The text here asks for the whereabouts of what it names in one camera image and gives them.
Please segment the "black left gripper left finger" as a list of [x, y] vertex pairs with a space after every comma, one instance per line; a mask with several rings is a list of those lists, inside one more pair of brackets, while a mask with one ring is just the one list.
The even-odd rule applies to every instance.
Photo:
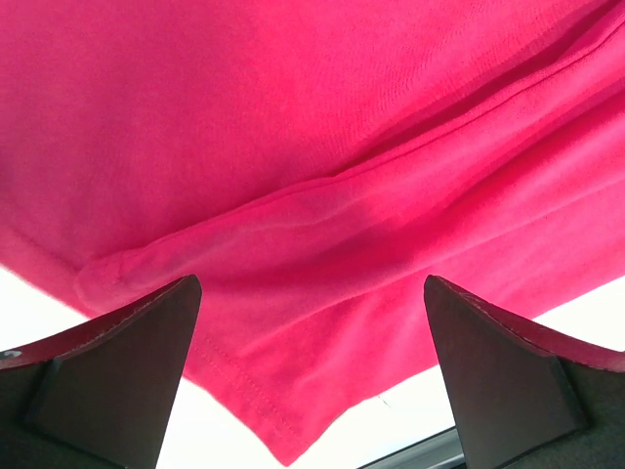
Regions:
[[187, 276], [1, 354], [4, 468], [153, 468], [201, 299]]

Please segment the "pink t shirt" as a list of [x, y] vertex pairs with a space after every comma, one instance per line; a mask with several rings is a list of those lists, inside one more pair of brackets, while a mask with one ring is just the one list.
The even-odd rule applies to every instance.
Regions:
[[197, 276], [187, 377], [291, 464], [436, 363], [428, 276], [623, 276], [624, 5], [5, 1], [1, 262], [89, 316]]

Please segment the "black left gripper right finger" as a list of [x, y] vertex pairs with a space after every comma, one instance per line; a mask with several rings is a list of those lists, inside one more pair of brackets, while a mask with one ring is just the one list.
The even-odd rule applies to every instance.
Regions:
[[468, 467], [623, 467], [623, 353], [442, 277], [427, 277], [424, 299]]

